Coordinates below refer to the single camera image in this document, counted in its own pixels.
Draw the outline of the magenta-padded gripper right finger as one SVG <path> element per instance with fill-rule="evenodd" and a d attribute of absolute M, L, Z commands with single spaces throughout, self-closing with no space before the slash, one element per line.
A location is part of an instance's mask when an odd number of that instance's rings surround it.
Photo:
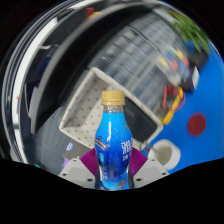
<path fill-rule="evenodd" d="M 128 185 L 130 189 L 140 188 L 168 175 L 165 168 L 154 158 L 147 158 L 133 148 L 129 167 Z"/>

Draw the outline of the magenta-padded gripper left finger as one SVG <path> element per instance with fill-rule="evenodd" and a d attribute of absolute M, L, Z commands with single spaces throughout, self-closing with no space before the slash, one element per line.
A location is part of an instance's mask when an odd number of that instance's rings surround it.
<path fill-rule="evenodd" d="M 84 188 L 99 188 L 99 165 L 96 151 L 91 149 L 81 158 L 72 158 L 59 176 Z"/>

